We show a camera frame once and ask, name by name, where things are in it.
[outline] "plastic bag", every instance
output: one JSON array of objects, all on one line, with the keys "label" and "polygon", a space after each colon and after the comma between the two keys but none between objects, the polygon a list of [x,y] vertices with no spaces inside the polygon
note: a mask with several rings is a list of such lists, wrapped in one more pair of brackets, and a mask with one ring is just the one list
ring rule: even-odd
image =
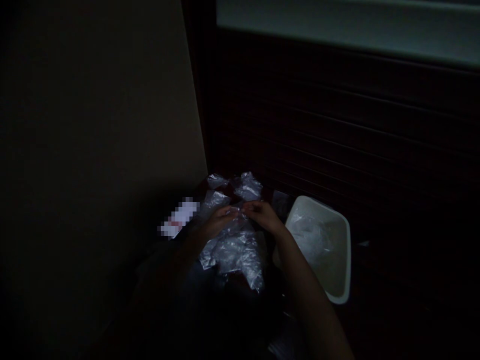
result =
[{"label": "plastic bag", "polygon": [[215,190],[216,188],[224,188],[229,184],[229,181],[219,174],[211,174],[206,178],[208,186],[210,189]]},{"label": "plastic bag", "polygon": [[217,259],[212,256],[212,252],[215,249],[215,246],[217,245],[219,239],[221,239],[221,237],[217,236],[213,239],[208,240],[205,247],[201,251],[198,260],[200,260],[200,264],[203,270],[210,269],[217,264]]},{"label": "plastic bag", "polygon": [[267,247],[263,232],[259,231],[248,238],[240,257],[241,272],[250,286],[258,292],[265,287],[263,269],[267,260]]},{"label": "plastic bag", "polygon": [[255,230],[252,226],[252,224],[249,221],[249,218],[241,212],[243,202],[239,202],[238,204],[235,204],[231,207],[230,211],[232,209],[235,209],[237,212],[237,216],[230,221],[225,228],[223,229],[224,232],[226,232],[229,236],[233,236],[236,233],[254,233]]},{"label": "plastic bag", "polygon": [[310,265],[318,265],[333,251],[325,224],[308,215],[295,214],[290,232]]},{"label": "plastic bag", "polygon": [[215,210],[230,204],[230,200],[231,199],[222,192],[208,190],[205,195],[205,200],[200,205],[200,210],[198,211],[199,223],[203,224],[206,222]]},{"label": "plastic bag", "polygon": [[244,172],[239,181],[238,178],[235,178],[232,185],[235,187],[233,193],[245,201],[260,200],[262,198],[263,186],[253,176],[251,171]]},{"label": "plastic bag", "polygon": [[232,273],[242,268],[241,254],[246,241],[245,235],[226,236],[218,240],[212,251],[212,257],[218,259],[219,274]]},{"label": "plastic bag", "polygon": [[[213,174],[207,180],[213,182],[216,180],[215,176],[217,175]],[[231,179],[230,182],[235,188],[234,193],[244,201],[260,200],[262,184],[251,172],[244,172],[241,177]],[[228,196],[209,190],[199,210],[200,223],[204,223],[216,209],[229,203]],[[242,204],[243,202],[240,202],[232,206],[236,208],[237,216],[217,237],[206,243],[198,259],[204,270],[217,265],[220,275],[242,272],[250,288],[260,292],[265,286],[263,278],[267,257],[265,239],[262,232],[255,233],[250,220],[240,211]]]}]

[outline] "beige wall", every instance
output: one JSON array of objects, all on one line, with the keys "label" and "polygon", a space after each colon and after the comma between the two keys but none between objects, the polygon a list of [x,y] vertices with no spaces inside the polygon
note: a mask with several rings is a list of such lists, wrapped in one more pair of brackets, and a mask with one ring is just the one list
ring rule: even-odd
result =
[{"label": "beige wall", "polygon": [[121,305],[122,271],[156,230],[155,202],[207,174],[182,8],[34,1],[10,30],[3,325],[17,351],[71,357]]}]

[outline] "person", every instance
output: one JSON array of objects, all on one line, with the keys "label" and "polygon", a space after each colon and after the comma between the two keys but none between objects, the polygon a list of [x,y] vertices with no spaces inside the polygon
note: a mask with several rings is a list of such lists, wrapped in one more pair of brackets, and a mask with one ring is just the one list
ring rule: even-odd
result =
[{"label": "person", "polygon": [[[281,267],[312,359],[353,359],[342,326],[322,285],[271,205],[264,201],[249,201],[243,204],[241,211],[270,232],[276,241]],[[110,324],[83,357],[136,357],[136,346],[141,343],[145,331],[153,326],[152,314],[155,309],[168,306],[205,244],[237,215],[236,209],[231,206],[216,210],[204,225],[185,240],[171,261],[160,266],[139,285],[127,309]]]}]

